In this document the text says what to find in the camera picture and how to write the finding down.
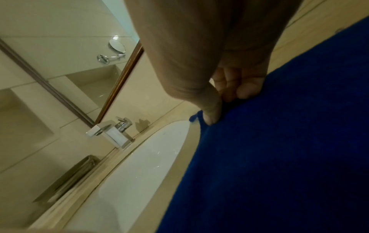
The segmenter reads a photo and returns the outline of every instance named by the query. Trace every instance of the round mirror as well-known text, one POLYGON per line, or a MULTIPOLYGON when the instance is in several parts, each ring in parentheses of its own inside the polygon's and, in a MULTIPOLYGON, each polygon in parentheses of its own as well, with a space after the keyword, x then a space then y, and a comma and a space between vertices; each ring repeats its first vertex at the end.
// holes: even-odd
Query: round mirror
POLYGON ((124 45, 122 45, 119 41, 116 41, 116 40, 110 40, 109 47, 119 53, 125 53, 126 51, 126 49, 124 48, 124 45))

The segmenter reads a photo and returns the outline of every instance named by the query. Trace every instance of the fabric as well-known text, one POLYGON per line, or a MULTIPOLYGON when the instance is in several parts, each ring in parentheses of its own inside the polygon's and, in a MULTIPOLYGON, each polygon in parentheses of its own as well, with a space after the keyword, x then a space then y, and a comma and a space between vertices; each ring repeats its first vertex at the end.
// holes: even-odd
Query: fabric
POLYGON ((157 232, 368 232, 368 69, 369 18, 269 74, 219 123, 199 112, 157 232))

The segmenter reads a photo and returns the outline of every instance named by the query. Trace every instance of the hand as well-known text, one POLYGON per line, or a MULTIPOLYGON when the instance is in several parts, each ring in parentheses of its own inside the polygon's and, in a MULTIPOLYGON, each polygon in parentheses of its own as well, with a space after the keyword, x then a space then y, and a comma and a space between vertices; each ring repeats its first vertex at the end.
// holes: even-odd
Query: hand
POLYGON ((222 101, 261 91, 270 54, 301 1, 125 2, 164 90, 197 105, 211 125, 222 101))

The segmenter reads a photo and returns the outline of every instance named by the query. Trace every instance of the sink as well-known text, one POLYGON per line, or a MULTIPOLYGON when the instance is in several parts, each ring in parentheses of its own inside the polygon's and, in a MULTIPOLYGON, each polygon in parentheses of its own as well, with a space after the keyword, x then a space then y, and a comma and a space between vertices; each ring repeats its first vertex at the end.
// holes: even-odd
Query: sink
POLYGON ((189 126, 177 121, 144 141, 96 188, 65 229, 128 232, 172 166, 189 126))

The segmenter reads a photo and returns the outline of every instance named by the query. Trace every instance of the sink basin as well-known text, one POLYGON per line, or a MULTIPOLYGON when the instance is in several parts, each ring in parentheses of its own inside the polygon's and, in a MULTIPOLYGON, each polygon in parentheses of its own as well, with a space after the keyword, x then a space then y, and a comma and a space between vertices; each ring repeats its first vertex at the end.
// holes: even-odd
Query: sink basin
POLYGON ((90 195, 65 229, 127 232, 172 166, 189 125, 171 123, 143 142, 90 195))

